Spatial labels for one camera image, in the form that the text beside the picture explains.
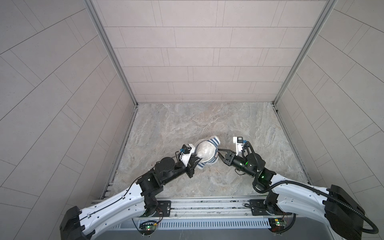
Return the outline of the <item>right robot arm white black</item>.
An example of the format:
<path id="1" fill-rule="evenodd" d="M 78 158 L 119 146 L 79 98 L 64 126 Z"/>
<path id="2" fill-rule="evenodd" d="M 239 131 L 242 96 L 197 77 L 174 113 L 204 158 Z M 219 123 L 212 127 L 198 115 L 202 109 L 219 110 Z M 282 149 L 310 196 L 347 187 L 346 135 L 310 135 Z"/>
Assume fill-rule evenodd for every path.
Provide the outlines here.
<path id="1" fill-rule="evenodd" d="M 267 194 L 266 205 L 271 214 L 292 213 L 316 220 L 332 228 L 346 240 L 360 240 L 365 212 L 341 187 L 316 187 L 285 178 L 268 170 L 260 155 L 246 158 L 226 149 L 219 150 L 224 164 L 253 177 L 253 188 Z"/>

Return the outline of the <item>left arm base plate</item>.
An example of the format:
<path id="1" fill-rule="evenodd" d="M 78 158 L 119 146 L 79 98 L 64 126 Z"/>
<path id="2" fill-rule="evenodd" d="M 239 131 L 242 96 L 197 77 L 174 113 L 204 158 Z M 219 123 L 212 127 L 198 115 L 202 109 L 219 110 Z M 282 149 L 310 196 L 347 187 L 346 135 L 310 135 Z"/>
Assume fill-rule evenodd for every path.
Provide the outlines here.
<path id="1" fill-rule="evenodd" d="M 169 200 L 158 201 L 158 206 L 153 213 L 144 213 L 143 215 L 139 216 L 139 218 L 169 217 L 171 212 L 171 204 L 172 202 Z"/>

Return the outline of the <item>white teddy bear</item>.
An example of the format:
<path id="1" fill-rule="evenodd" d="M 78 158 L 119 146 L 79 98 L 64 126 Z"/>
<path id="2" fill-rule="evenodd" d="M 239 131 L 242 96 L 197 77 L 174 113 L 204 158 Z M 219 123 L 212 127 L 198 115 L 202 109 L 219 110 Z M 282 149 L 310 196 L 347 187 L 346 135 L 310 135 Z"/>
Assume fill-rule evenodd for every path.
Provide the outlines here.
<path id="1" fill-rule="evenodd" d="M 199 143 L 196 155 L 201 158 L 202 164 L 213 164 L 217 161 L 218 143 L 214 139 Z"/>

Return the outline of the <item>blue white striped sweater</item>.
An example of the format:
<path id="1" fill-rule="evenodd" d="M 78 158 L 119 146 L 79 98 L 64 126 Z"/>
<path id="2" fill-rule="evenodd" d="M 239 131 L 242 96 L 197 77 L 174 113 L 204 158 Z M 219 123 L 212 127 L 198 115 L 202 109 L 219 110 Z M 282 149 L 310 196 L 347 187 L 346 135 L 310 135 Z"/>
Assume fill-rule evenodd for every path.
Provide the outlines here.
<path id="1" fill-rule="evenodd" d="M 217 162 L 218 150 L 221 144 L 217 136 L 199 140 L 196 144 L 196 155 L 200 158 L 197 168 L 202 170 L 206 165 L 213 165 Z"/>

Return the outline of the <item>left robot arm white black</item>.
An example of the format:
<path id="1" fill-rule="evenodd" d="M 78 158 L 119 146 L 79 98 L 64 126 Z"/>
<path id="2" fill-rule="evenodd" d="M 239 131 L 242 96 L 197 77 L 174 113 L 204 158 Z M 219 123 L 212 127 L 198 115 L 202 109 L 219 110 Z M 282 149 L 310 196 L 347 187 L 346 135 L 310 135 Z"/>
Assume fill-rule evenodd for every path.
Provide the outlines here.
<path id="1" fill-rule="evenodd" d="M 201 158 L 191 155 L 188 162 L 166 157 L 126 190 L 94 206 L 67 210 L 59 227 L 62 240 L 94 240 L 116 225 L 136 217 L 149 217 L 158 207 L 156 195 L 164 185 L 183 174 L 192 177 Z"/>

